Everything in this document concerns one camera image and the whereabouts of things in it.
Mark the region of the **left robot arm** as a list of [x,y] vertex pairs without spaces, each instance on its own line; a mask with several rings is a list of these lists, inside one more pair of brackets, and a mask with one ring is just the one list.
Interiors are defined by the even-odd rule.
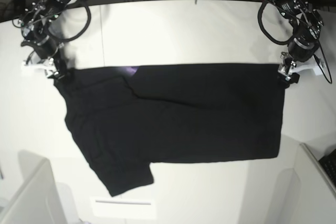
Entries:
[[[284,41],[275,39],[264,27],[262,15],[268,4],[273,5],[280,15],[289,21],[292,35]],[[324,25],[322,17],[315,9],[310,9],[304,0],[263,0],[257,15],[262,33],[274,44],[287,46],[282,53],[282,63],[278,69],[278,78],[288,87],[298,83],[300,75],[294,72],[297,63],[304,63],[315,57],[320,48],[320,33]]]

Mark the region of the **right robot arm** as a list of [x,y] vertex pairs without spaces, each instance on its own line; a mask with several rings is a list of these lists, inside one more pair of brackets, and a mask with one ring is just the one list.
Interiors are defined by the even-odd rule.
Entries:
[[[50,31],[52,23],[75,2],[83,5],[87,13],[83,29],[70,38],[60,38],[52,34]],[[91,11],[84,0],[39,0],[32,3],[31,8],[26,9],[17,22],[23,37],[20,45],[33,49],[24,61],[23,67],[42,70],[48,79],[60,80],[67,76],[67,63],[62,56],[61,48],[83,35],[91,19]]]

